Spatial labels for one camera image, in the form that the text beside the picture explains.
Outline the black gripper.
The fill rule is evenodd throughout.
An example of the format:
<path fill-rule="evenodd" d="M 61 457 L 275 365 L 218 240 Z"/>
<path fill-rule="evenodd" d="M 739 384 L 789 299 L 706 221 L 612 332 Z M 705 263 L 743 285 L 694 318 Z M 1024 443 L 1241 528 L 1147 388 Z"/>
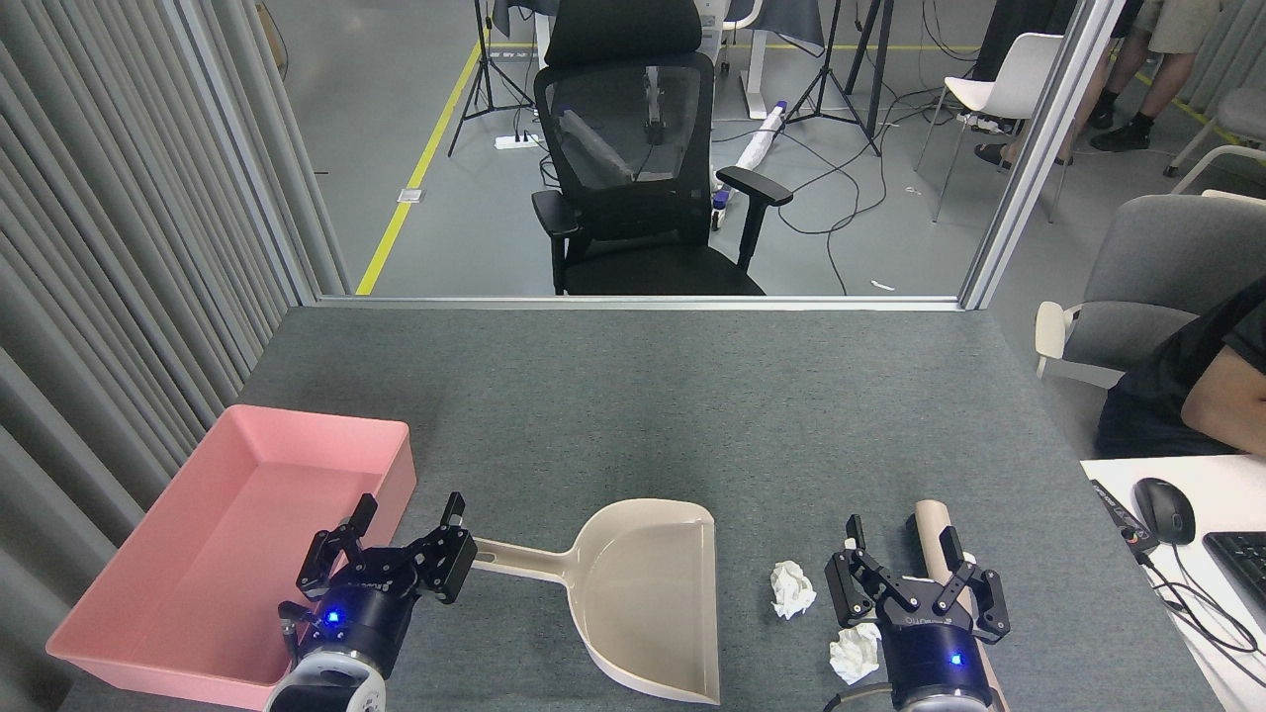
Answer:
<path fill-rule="evenodd" d="M 950 568 L 950 582 L 933 601 L 933 612 L 950 617 L 913 614 L 913 587 L 867 552 L 860 516 L 851 514 L 844 528 L 846 541 L 855 544 L 832 554 L 825 564 L 829 594 L 841 627 L 852 627 L 887 599 L 895 599 L 903 608 L 898 609 L 895 621 L 886 616 L 879 618 L 882 661 L 893 688 L 893 704 L 989 707 L 993 689 L 975 636 L 982 644 L 999 644 L 1012 631 L 1001 576 L 968 563 L 957 531 L 946 526 L 938 541 Z M 950 606 L 957 602 L 965 587 L 975 595 L 979 632 L 962 611 L 950 614 Z"/>
<path fill-rule="evenodd" d="M 380 547 L 376 574 L 385 584 L 344 584 L 330 588 L 335 559 L 343 555 L 354 571 L 363 569 L 361 538 L 368 532 L 377 500 L 362 492 L 352 514 L 333 530 L 311 538 L 298 573 L 298 588 L 316 601 L 316 625 L 300 641 L 300 658 L 311 652 L 341 652 L 392 677 L 417 597 L 434 594 L 451 604 L 479 554 L 479 545 L 462 526 L 466 500 L 451 492 L 441 524 L 403 547 Z"/>

